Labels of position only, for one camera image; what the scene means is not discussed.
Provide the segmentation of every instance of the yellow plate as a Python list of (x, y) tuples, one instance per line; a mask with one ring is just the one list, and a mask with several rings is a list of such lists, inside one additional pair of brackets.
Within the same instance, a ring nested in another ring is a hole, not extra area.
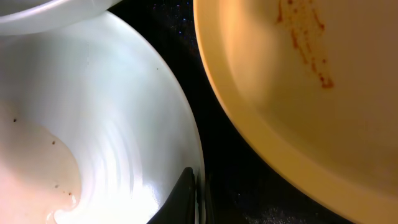
[(398, 223), (398, 2), (196, 0), (210, 83), (280, 175), (360, 223)]

